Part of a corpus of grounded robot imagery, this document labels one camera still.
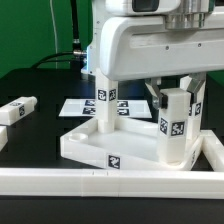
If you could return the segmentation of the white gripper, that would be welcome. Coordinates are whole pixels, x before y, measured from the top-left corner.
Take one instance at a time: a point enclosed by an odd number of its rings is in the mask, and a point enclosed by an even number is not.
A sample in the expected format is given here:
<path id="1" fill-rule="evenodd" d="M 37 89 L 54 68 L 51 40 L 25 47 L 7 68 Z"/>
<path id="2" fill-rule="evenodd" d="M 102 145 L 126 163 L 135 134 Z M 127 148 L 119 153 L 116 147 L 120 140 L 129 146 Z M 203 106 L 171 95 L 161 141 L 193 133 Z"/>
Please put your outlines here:
<path id="1" fill-rule="evenodd" d="M 190 104 L 203 99 L 206 71 L 224 69 L 224 14 L 196 30 L 168 30 L 161 16 L 113 17 L 101 33 L 100 69 L 111 80 L 145 79 L 155 109 L 167 107 L 160 78 L 188 74 Z"/>

